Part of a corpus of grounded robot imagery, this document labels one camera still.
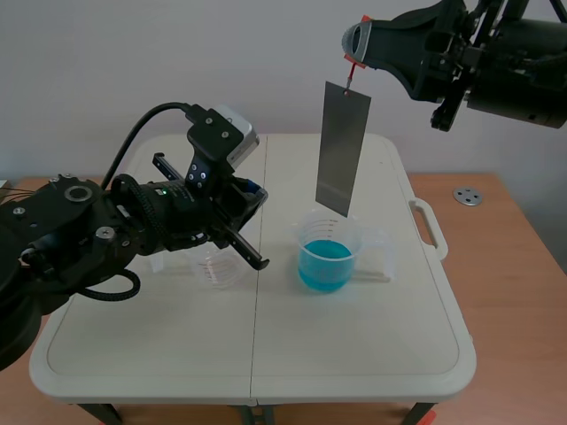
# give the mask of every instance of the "wooden table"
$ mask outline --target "wooden table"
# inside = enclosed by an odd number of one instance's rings
[[[492,174],[416,174],[416,195],[434,209],[449,244],[444,263],[478,356],[472,384],[438,405],[435,425],[563,423],[567,399],[567,277]],[[35,189],[44,180],[18,186]],[[483,204],[453,200],[458,186],[472,186]],[[28,355],[0,373],[0,422],[95,424],[76,406],[41,395],[27,375]],[[311,423],[394,425],[398,405],[279,406],[280,425]],[[239,423],[220,406],[124,406],[127,424]]]

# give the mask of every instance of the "clear plastic cup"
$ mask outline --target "clear plastic cup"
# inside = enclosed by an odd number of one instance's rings
[[[333,291],[345,286],[359,255],[369,247],[381,251],[383,275],[393,279],[390,237],[380,229],[361,226],[357,219],[313,210],[298,225],[297,241],[299,277],[313,290]]]
[[[170,260],[166,264],[166,256],[175,257],[175,261]],[[154,274],[185,265],[190,267],[189,276],[197,278],[197,283],[219,290],[238,283],[247,270],[247,264],[232,247],[219,250],[213,243],[205,243],[189,250],[162,251],[151,255],[149,260]]]

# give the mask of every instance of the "gray metal sheet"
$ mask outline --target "gray metal sheet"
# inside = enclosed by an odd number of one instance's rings
[[[370,97],[327,81],[315,201],[348,215],[369,116]]]

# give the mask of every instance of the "bolt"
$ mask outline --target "bolt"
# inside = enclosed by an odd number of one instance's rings
[[[98,239],[102,239],[103,241],[106,242],[110,242],[114,239],[114,229],[113,228],[109,228],[107,226],[103,226],[101,228],[98,228],[97,231],[95,232],[95,236]]]

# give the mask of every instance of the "white wall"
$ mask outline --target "white wall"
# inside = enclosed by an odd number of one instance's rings
[[[260,132],[318,132],[325,81],[344,83],[343,32],[432,0],[6,0],[0,3],[0,174],[101,174],[155,104],[230,104]],[[555,19],[547,0],[528,16]],[[462,108],[449,134],[436,107],[388,73],[357,70],[368,131],[409,171],[496,171],[567,266],[567,126],[533,127]],[[180,113],[143,137],[185,132]]]

